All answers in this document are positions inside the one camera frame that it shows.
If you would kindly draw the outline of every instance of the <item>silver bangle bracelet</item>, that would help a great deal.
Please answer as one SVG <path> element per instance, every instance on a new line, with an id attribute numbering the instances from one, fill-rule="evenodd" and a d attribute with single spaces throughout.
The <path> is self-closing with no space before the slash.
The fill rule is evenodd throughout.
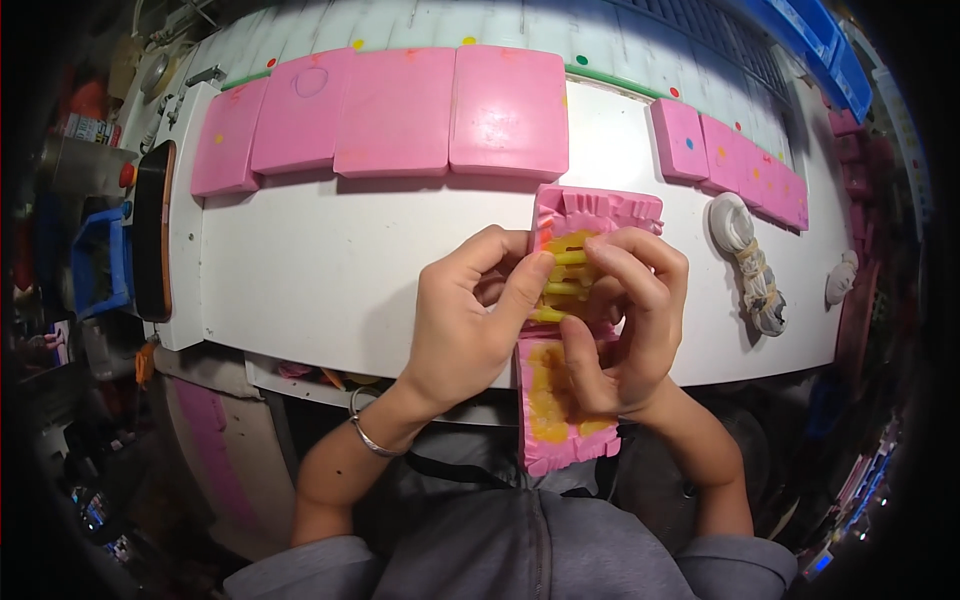
<path id="1" fill-rule="evenodd" d="M 371 388 L 371 387 L 362 387 L 357 388 L 353 391 L 353 394 L 350 394 L 350 404 L 347 408 L 350 412 L 350 422 L 353 423 L 353 426 L 356 427 L 357 435 L 360 436 L 360 440 L 364 445 L 370 449 L 370 452 L 376 454 L 377 456 L 382 456 L 383 458 L 394 458 L 396 456 L 403 456 L 406 454 L 406 450 L 403 452 L 394 452 L 393 450 L 388 450 L 387 448 L 377 444 L 363 432 L 363 429 L 360 428 L 360 412 L 356 409 L 356 398 L 360 394 L 366 394 L 367 396 L 373 396 L 374 398 L 380 397 L 380 391 Z"/>

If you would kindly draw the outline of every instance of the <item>white table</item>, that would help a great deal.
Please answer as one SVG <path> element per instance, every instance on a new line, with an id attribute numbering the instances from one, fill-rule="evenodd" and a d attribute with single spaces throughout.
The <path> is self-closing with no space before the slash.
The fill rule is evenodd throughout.
<path id="1" fill-rule="evenodd" d="M 792 372 L 833 359 L 839 308 L 827 273 L 852 240 L 839 164 L 820 93 L 796 85 L 810 231 L 756 220 L 787 298 L 779 338 L 743 318 L 738 271 L 714 246 L 710 196 L 657 175 L 645 102 L 567 83 L 570 169 L 560 183 L 643 192 L 663 200 L 663 239 L 690 261 L 684 341 L 671 375 L 700 385 Z M 534 183 L 504 178 L 344 180 L 332 172 L 269 179 L 251 195 L 207 199 L 203 211 L 204 337 L 337 370 L 395 377 L 413 332 L 420 269 L 489 224 L 528 229 Z M 512 368 L 494 382 L 511 387 Z"/>

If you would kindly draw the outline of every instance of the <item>gray hoodie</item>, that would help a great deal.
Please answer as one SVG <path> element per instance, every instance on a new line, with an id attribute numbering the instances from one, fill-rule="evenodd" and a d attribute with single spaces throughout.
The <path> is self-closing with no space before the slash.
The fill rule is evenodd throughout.
<path id="1" fill-rule="evenodd" d="M 693 540 L 675 557 L 603 500 L 494 490 L 450 501 L 389 561 L 355 536 L 315 541 L 224 581 L 231 598 L 780 598 L 797 572 L 783 546 Z"/>

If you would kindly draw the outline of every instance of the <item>purple marker circle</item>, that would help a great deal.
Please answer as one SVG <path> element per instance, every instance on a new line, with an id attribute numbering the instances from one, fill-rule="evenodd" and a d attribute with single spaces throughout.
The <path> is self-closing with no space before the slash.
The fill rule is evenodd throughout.
<path id="1" fill-rule="evenodd" d="M 301 98 L 311 98 L 319 94 L 326 87 L 328 79 L 326 69 L 310 67 L 299 72 L 290 82 L 294 92 Z"/>

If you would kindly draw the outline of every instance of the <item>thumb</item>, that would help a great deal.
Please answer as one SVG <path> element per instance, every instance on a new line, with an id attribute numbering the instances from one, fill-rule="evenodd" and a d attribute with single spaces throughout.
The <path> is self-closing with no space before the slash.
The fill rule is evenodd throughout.
<path id="1" fill-rule="evenodd" d="M 599 412 L 604 407 L 615 406 L 616 391 L 600 369 L 596 341 L 587 324 L 577 317 L 564 317 L 560 321 L 560 334 L 564 338 L 566 369 L 581 408 Z"/>
<path id="2" fill-rule="evenodd" d="M 516 340 L 556 265 L 557 259 L 550 252 L 527 254 L 516 265 L 488 317 L 497 336 L 509 339 L 510 343 Z"/>

